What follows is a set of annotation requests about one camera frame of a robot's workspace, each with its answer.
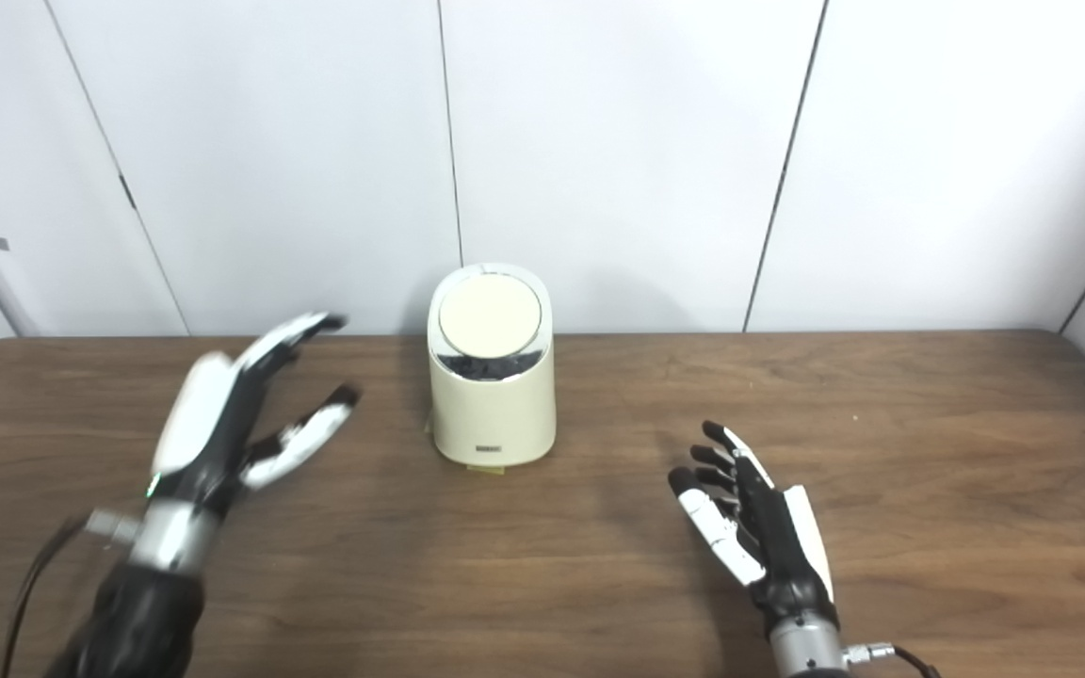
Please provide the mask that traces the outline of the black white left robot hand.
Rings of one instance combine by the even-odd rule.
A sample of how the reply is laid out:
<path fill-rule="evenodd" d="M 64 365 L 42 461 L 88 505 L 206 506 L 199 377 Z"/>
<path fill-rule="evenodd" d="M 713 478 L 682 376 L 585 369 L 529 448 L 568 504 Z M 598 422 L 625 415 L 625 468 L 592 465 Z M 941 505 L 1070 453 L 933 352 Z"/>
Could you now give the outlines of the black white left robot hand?
<path fill-rule="evenodd" d="M 349 383 L 267 437 L 252 434 L 268 386 L 298 359 L 301 345 L 347 324 L 344 315 L 301 314 L 253 340 L 237 357 L 225 351 L 199 357 L 156 444 L 146 497 L 224 520 L 242 494 L 265 488 L 312 458 L 361 399 Z"/>

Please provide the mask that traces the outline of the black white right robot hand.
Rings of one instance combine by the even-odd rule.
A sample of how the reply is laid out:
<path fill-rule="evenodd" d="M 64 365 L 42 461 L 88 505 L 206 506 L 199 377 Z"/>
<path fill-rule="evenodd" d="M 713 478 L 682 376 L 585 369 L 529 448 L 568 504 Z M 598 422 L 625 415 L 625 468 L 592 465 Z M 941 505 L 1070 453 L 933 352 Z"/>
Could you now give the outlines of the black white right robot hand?
<path fill-rule="evenodd" d="M 839 630 L 826 575 L 802 543 L 796 512 L 808 506 L 795 488 L 780 489 L 760 458 L 731 428 L 705 420 L 711 445 L 694 444 L 698 466 L 675 466 L 669 488 L 711 553 L 744 585 L 767 631 L 815 615 Z"/>

